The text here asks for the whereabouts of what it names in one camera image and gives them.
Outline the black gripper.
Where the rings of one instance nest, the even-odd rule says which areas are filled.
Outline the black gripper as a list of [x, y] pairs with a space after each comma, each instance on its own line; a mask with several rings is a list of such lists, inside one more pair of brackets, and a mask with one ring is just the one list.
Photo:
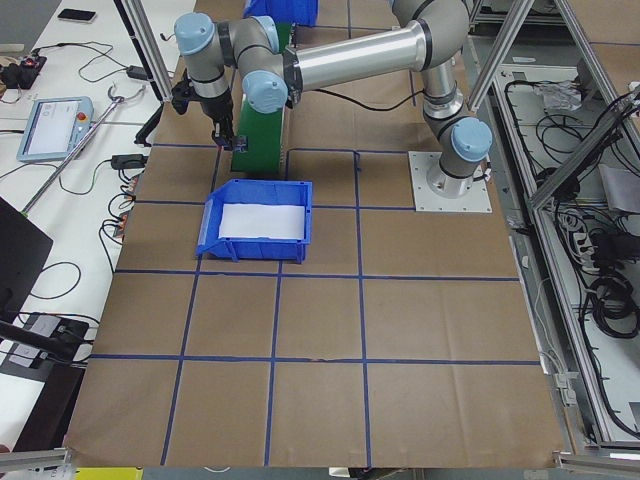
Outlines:
[[230, 92], [205, 98], [202, 110], [213, 122], [213, 138], [232, 138], [233, 130], [233, 100]]

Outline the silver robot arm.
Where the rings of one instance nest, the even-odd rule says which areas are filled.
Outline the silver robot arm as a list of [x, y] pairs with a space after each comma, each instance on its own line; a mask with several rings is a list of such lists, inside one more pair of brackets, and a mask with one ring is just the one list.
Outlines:
[[182, 15], [174, 33], [186, 69], [172, 89], [184, 114], [200, 104], [214, 125], [214, 142], [235, 145], [228, 67], [242, 78], [245, 98], [261, 114], [295, 104], [302, 93], [400, 70], [420, 73], [423, 117], [442, 147], [426, 174], [430, 189], [454, 199], [468, 193], [493, 142], [488, 125], [469, 115], [452, 60], [467, 37], [469, 15], [459, 1], [394, 1], [395, 30], [307, 48], [279, 48], [268, 16], [215, 22], [204, 13]]

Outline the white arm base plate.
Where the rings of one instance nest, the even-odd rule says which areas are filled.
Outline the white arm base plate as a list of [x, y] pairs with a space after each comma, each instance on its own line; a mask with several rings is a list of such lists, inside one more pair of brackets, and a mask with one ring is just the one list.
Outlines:
[[441, 152], [408, 152], [415, 210], [490, 214], [492, 206], [481, 167], [467, 179], [456, 179], [441, 169], [440, 157]]

